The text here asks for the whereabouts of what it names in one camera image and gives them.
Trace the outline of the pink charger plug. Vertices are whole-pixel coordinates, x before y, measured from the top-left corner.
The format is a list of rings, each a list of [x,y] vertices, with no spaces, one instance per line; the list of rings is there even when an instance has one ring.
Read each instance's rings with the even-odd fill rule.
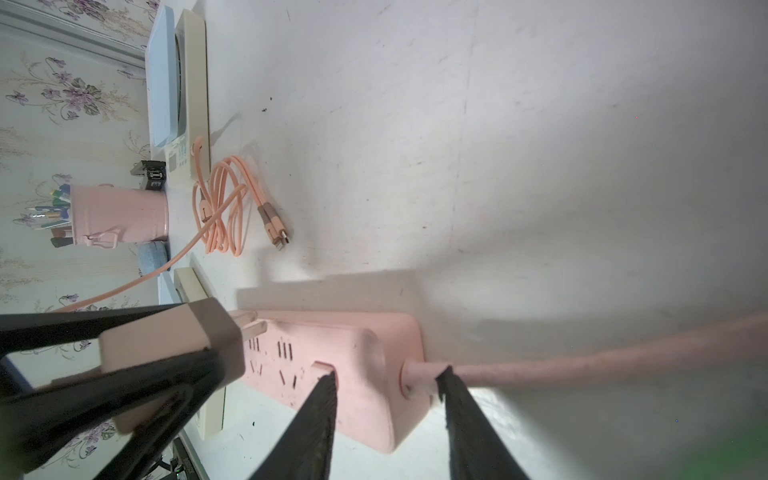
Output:
[[[224,361],[221,389],[245,373],[245,343],[267,331],[253,311],[228,312],[214,298],[178,304],[157,314],[102,332],[100,365],[80,374],[52,380],[44,390],[202,350],[218,352]]]

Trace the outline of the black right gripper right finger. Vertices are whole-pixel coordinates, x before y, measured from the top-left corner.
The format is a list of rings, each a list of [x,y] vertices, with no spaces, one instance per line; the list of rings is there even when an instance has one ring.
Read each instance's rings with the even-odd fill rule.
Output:
[[[451,479],[528,479],[465,383],[448,366],[436,377],[445,407]]]

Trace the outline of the pink power strip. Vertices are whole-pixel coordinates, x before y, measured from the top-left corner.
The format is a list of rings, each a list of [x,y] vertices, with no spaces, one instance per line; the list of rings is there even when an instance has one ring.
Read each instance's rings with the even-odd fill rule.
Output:
[[[250,311],[265,332],[246,340],[243,382],[299,409],[324,375],[337,381],[336,427],[381,453],[396,450],[431,407],[401,384],[424,348],[417,321],[402,313]]]

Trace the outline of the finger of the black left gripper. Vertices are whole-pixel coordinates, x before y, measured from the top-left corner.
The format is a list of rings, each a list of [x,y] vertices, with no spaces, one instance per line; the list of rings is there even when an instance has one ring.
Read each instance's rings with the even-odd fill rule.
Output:
[[[17,479],[76,435],[158,400],[159,410],[96,475],[139,479],[225,378],[212,350],[154,361],[1,399],[1,477]]]
[[[1,357],[97,338],[102,332],[178,307],[178,304],[101,311],[8,314],[1,316]]]

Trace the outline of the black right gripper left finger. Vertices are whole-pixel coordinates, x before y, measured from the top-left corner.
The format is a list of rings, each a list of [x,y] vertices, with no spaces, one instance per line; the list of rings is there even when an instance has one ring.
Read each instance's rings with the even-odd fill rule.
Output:
[[[321,377],[251,479],[328,479],[338,409],[336,373]]]

